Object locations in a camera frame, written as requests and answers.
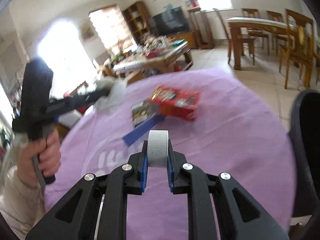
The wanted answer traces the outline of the person's left forearm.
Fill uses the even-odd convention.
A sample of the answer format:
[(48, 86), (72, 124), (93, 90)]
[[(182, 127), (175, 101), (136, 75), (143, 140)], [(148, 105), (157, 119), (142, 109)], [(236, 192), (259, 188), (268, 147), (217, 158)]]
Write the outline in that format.
[(1, 191), (1, 215), (13, 233), (25, 239), (45, 214), (42, 187), (38, 183), (35, 187), (25, 185), (17, 175), (17, 167), (13, 166), (5, 176)]

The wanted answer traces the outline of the person's left hand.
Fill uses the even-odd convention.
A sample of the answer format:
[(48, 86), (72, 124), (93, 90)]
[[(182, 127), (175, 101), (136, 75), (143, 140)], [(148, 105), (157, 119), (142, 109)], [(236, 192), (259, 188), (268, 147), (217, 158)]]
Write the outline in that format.
[(38, 187), (32, 157), (39, 157), (38, 169), (45, 177), (53, 176), (61, 165), (60, 140), (57, 129), (53, 129), (47, 139), (28, 142), (19, 153), (16, 174), (19, 180), (31, 189)]

